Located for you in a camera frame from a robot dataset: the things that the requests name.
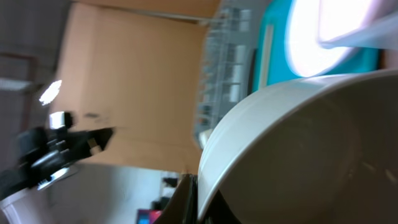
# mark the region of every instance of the blue mat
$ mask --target blue mat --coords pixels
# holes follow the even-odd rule
[[[294,78],[301,78],[292,72],[287,65],[285,57],[285,30],[287,16],[292,4],[292,0],[274,0],[267,8],[261,24],[259,50],[256,55],[256,66],[253,78],[253,91],[258,90],[260,69],[262,62],[262,45],[268,24],[274,26],[274,36],[272,38],[271,59],[269,62],[267,85],[279,83]],[[377,69],[378,49],[361,48],[326,75],[342,73],[362,73]]]

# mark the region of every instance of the teal surface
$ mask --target teal surface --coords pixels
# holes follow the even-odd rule
[[[258,90],[260,69],[262,62],[262,45],[265,30],[268,24],[274,25],[274,36],[272,38],[271,60],[269,62],[267,85],[279,83],[294,78],[301,78],[292,72],[287,65],[285,57],[285,30],[287,17],[289,15],[292,0],[274,0],[267,8],[261,24],[259,50],[256,55],[256,67],[253,79],[253,91]],[[350,58],[328,72],[326,75],[342,73],[362,73],[377,69],[378,49],[361,48]]]

